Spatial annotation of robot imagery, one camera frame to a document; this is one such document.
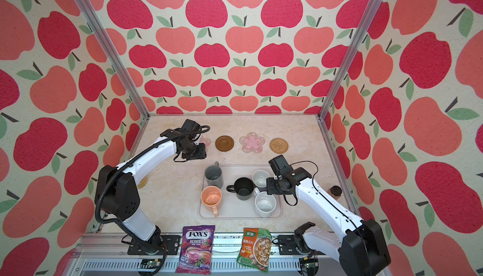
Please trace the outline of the pink flower coaster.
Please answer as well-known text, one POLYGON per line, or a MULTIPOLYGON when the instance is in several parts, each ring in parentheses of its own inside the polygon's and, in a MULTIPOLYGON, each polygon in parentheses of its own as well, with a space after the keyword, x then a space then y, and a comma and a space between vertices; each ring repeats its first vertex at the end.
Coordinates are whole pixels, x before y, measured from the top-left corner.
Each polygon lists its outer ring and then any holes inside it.
POLYGON ((200 139, 199 139, 199 142, 200 144, 205 144, 206 147, 209 147, 211 145, 211 140, 205 136, 202 136, 200 139))
POLYGON ((257 135, 254 132, 250 132, 245 136, 240 137, 239 142, 244 153, 256 153, 260 154, 263 151, 265 144, 265 138, 257 135))

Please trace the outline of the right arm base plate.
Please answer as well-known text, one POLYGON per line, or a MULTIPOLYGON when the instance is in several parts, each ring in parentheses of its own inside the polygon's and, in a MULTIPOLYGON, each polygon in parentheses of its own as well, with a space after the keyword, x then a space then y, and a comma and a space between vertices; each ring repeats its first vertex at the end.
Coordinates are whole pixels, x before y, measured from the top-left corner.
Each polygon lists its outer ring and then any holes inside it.
POLYGON ((273 239, 272 243, 278 246, 281 255, 302 255, 309 257, 314 254, 324 255, 322 252, 308 248, 301 235, 279 235, 273 239))

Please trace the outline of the brown wooden round coaster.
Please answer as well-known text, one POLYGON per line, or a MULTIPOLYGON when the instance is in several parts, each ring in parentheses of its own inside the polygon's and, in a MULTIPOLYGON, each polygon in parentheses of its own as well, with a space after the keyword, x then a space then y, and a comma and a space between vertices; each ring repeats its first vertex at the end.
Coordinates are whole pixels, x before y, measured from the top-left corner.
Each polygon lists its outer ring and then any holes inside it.
POLYGON ((234 139, 228 135, 219 136, 215 141, 215 147, 220 152, 228 152, 234 148, 234 139))

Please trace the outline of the orange mug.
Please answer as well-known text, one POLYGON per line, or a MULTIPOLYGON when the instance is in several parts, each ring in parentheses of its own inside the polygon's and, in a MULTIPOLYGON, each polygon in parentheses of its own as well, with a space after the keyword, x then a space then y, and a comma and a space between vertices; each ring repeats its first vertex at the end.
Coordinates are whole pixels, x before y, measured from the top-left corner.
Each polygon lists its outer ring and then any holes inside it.
POLYGON ((216 186, 208 186, 201 193, 202 204, 210 209, 215 217, 219 217, 220 208, 223 204, 223 195, 220 188, 216 186))

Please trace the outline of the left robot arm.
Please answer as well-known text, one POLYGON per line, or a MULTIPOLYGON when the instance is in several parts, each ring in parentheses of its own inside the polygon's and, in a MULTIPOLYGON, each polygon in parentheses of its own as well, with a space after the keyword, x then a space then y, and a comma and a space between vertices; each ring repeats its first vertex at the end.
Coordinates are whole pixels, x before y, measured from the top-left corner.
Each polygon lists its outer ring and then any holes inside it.
POLYGON ((159 228, 140 208, 137 185, 155 167, 170 157, 182 155, 183 161, 207 157, 206 145, 188 136, 162 136, 135 157, 116 167, 104 166, 99 172, 94 216, 100 224, 114 223, 139 244, 161 249, 159 228))

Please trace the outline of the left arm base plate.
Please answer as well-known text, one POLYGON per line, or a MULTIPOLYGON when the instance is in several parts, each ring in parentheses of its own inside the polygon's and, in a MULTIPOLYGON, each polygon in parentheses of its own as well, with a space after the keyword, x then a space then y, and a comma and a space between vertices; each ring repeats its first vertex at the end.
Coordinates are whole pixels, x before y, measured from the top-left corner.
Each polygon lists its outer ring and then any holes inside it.
MULTIPOLYGON (((177 255, 180 247, 180 235, 161 235, 161 246, 165 247, 168 255, 177 255)), ((141 243, 132 240, 129 244, 127 253, 139 256, 161 256, 162 252, 143 246, 141 243)))

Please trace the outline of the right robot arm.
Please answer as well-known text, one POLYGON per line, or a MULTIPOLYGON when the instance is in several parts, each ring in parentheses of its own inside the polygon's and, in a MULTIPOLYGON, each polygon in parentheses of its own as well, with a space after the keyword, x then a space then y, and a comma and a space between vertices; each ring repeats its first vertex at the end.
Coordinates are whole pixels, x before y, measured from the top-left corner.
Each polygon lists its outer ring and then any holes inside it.
POLYGON ((333 230, 307 222, 294 231, 296 249, 302 254, 321 252, 341 264, 347 275, 377 275, 391 264, 381 226, 343 207, 310 178, 295 173, 266 180, 269 195, 292 194, 309 205, 333 230))

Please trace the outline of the rattan woven round coaster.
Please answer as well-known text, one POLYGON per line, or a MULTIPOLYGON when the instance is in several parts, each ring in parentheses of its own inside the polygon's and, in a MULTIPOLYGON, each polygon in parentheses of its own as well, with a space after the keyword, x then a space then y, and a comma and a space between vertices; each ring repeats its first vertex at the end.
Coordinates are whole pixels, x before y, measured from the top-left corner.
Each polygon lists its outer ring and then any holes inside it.
POLYGON ((274 138, 269 143, 270 149, 276 154, 284 154, 289 150, 289 144, 282 138, 274 138))

